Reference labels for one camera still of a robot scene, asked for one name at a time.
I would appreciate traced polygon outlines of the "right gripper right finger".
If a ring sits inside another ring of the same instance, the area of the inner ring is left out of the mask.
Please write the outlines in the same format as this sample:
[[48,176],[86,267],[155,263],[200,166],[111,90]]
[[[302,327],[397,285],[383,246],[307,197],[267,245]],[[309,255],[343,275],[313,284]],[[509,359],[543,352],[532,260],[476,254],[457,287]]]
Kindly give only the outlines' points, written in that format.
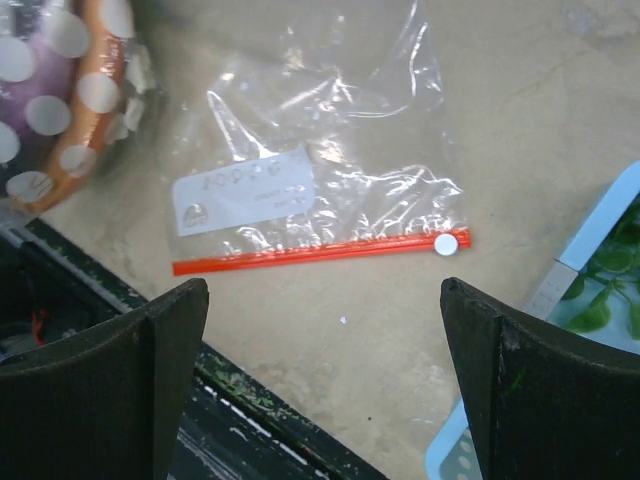
[[638,355],[458,278],[440,308],[483,478],[638,478]]

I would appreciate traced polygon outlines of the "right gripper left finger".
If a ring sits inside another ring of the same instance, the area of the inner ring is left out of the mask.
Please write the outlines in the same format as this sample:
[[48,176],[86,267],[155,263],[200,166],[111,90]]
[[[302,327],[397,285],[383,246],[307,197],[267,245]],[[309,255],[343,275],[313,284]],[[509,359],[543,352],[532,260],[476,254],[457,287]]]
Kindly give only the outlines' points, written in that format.
[[166,478],[208,306],[190,279],[2,361],[2,478]]

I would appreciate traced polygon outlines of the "purple eggplant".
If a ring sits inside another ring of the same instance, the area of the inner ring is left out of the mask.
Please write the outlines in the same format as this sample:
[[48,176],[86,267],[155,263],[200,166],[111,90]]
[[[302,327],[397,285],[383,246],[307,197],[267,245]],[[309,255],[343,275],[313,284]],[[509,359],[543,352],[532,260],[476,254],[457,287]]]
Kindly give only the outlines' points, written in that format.
[[45,163],[70,123],[67,107],[86,40],[67,40],[69,13],[42,12],[28,39],[1,37],[1,195],[14,177]]

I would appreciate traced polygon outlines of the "red zipper clear bag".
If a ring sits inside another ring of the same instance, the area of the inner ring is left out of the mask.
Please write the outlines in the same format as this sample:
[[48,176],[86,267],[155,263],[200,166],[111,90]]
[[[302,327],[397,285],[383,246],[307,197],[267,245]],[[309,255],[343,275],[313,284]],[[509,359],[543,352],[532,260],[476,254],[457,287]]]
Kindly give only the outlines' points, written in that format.
[[471,246],[424,2],[173,12],[175,274]]

